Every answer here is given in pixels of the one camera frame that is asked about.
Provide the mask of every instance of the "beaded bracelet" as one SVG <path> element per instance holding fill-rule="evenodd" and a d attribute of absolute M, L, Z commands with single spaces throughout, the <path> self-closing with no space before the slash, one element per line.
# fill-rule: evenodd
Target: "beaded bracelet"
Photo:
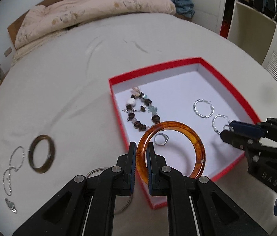
<path fill-rule="evenodd" d="M 143 92 L 140 91 L 138 87 L 132 88 L 132 95 L 130 99 L 126 102 L 126 110 L 123 109 L 123 111 L 128 113 L 128 121 L 131 121 L 135 128 L 137 128 L 139 131 L 147 131 L 150 129 L 150 127 L 146 126 L 145 124 L 142 124 L 139 120 L 135 118 L 134 112 L 145 112 L 146 109 L 144 106 L 140 107 L 140 110 L 134 110 L 133 108 L 136 105 L 136 99 L 140 99 L 144 104 L 147 106 L 148 112 L 152 113 L 152 121 L 156 125 L 160 123 L 160 117 L 157 115 L 158 108 L 152 105 L 152 101 L 145 95 Z"/>

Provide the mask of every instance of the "red object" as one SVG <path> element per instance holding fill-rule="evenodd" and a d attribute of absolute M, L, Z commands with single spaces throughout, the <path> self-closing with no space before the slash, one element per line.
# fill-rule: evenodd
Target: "red object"
<path fill-rule="evenodd" d="M 229 34 L 229 29 L 230 29 L 230 24 L 226 20 L 224 20 L 221 25 L 220 35 L 227 39 Z"/>
<path fill-rule="evenodd" d="M 157 65 L 137 69 L 137 70 L 134 70 L 134 71 L 131 71 L 131 72 L 128 72 L 128 73 L 124 73 L 122 75 L 118 75 L 118 76 L 115 76 L 115 77 L 112 77 L 112 78 L 109 79 L 109 85 L 110 85 L 110 92 L 111 92 L 112 101 L 113 101 L 113 107 L 114 107 L 115 114 L 117 115 L 118 124 L 119 124 L 120 130 L 121 130 L 121 134 L 122 134 L 122 138 L 123 138 L 123 142 L 125 144 L 125 149 L 126 150 L 128 150 L 128 148 L 129 148 L 129 143 L 127 141 L 126 134 L 125 134 L 124 128 L 122 126 L 122 121 L 121 121 L 121 118 L 119 116 L 119 110 L 118 110 L 118 106 L 117 106 L 115 96 L 113 94 L 112 86 L 115 85 L 115 84 L 130 80 L 130 79 L 133 79 L 133 78 L 141 77 L 143 75 L 148 75 L 148 74 L 152 74 L 152 73 L 155 73 L 155 72 L 167 70 L 167 69 L 170 69 L 170 68 L 186 66 L 186 65 L 191 65 L 191 64 L 201 64 L 202 66 L 204 66 L 234 96 L 234 98 L 238 101 L 238 103 L 243 107 L 243 109 L 249 115 L 249 117 L 251 118 L 253 123 L 256 124 L 256 123 L 260 122 L 260 118 L 257 116 L 256 112 L 253 110 L 253 108 L 250 106 L 250 104 L 241 95 L 241 93 L 221 73 L 219 73 L 207 61 L 205 61 L 201 57 L 174 60 L 174 61 L 170 61 L 170 62 L 165 62 L 165 63 L 161 63 L 161 64 L 157 64 Z M 220 179 L 221 177 L 223 177 L 230 170 L 232 170 L 233 167 L 235 165 L 237 165 L 243 159 L 243 157 L 244 157 L 244 154 L 242 154 L 239 158 L 237 158 L 232 164 L 230 164 L 222 172 L 220 172 L 219 174 L 217 174 L 216 176 L 211 178 L 211 180 L 215 182 L 218 179 Z M 145 191 L 145 189 L 143 187 L 144 182 L 142 181 L 141 177 L 139 177 L 139 180 L 140 180 L 140 184 L 143 188 L 143 192 L 144 192 L 144 194 L 145 194 L 145 196 L 146 196 L 146 198 L 149 202 L 149 205 L 150 205 L 151 209 L 158 209 L 158 208 L 161 208 L 161 207 L 165 207 L 167 205 L 166 203 L 161 203 L 161 204 L 157 204 L 157 205 L 153 206 L 153 204 L 151 203 L 151 201 L 150 201 L 150 199 L 147 195 L 148 193 Z"/>

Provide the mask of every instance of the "clothing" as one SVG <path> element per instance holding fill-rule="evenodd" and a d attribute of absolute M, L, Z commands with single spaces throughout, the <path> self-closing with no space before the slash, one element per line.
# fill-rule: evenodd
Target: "clothing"
<path fill-rule="evenodd" d="M 187 18 L 192 18 L 195 14 L 192 0 L 171 0 L 176 6 L 177 13 Z"/>

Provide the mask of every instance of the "brown bangle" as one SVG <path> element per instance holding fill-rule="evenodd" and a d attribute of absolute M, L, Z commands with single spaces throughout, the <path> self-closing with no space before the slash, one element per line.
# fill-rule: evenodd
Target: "brown bangle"
<path fill-rule="evenodd" d="M 35 148 L 36 148 L 37 144 L 43 139 L 46 139 L 49 143 L 48 158 L 47 158 L 46 162 L 40 168 L 36 168 L 32 158 L 33 158 L 34 151 L 35 151 Z M 55 146 L 54 146 L 54 142 L 51 139 L 51 137 L 49 137 L 48 135 L 39 135 L 33 140 L 33 142 L 30 145 L 30 148 L 29 148 L 29 151 L 28 151 L 29 165 L 37 173 L 40 173 L 40 174 L 45 173 L 50 169 L 50 167 L 53 163 L 53 160 L 54 160 L 54 155 L 55 155 Z"/>
<path fill-rule="evenodd" d="M 136 151 L 136 168 L 141 178 L 148 184 L 148 171 L 145 163 L 145 153 L 149 141 L 159 131 L 174 130 L 184 134 L 192 143 L 195 149 L 196 162 L 195 167 L 190 175 L 191 178 L 198 178 L 202 175 L 205 166 L 205 149 L 204 145 L 196 134 L 189 126 L 177 121 L 164 121 L 152 126 L 142 136 Z"/>

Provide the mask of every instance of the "silver chain necklace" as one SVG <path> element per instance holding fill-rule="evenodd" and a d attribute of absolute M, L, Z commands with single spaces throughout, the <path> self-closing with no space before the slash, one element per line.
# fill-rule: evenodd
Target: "silver chain necklace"
<path fill-rule="evenodd" d="M 18 168 L 16 168 L 15 166 L 12 166 L 11 163 L 12 163 L 13 155 L 15 154 L 15 152 L 16 152 L 19 148 L 22 148 L 22 150 L 23 150 L 23 157 L 22 157 L 20 166 L 19 166 Z M 25 149 L 24 149 L 22 146 L 19 146 L 19 147 L 17 147 L 17 148 L 13 151 L 13 153 L 12 153 L 10 159 L 9 159 L 8 169 L 6 169 L 6 170 L 4 171 L 4 173 L 3 173 L 3 187 L 4 187 L 4 190 L 5 190 L 5 193 L 6 193 L 8 196 L 11 196 L 11 195 L 12 195 L 11 170 L 14 170 L 15 172 L 18 171 L 18 170 L 22 167 L 22 165 L 23 165 L 23 163 L 24 163 L 24 160 L 25 160 Z M 8 182 L 9 193 L 7 192 L 6 187 L 5 187 L 5 174 L 6 174 L 7 172 L 8 172 L 8 177 L 7 177 L 6 179 L 7 179 L 7 182 Z M 13 213 L 16 214 L 16 213 L 17 213 L 17 210 L 16 210 L 16 208 L 15 208 L 15 204 L 14 204 L 13 202 L 9 201 L 7 198 L 5 198 L 5 202 L 6 202 L 6 204 L 7 204 L 7 207 L 8 207 L 10 210 L 12 210 Z"/>

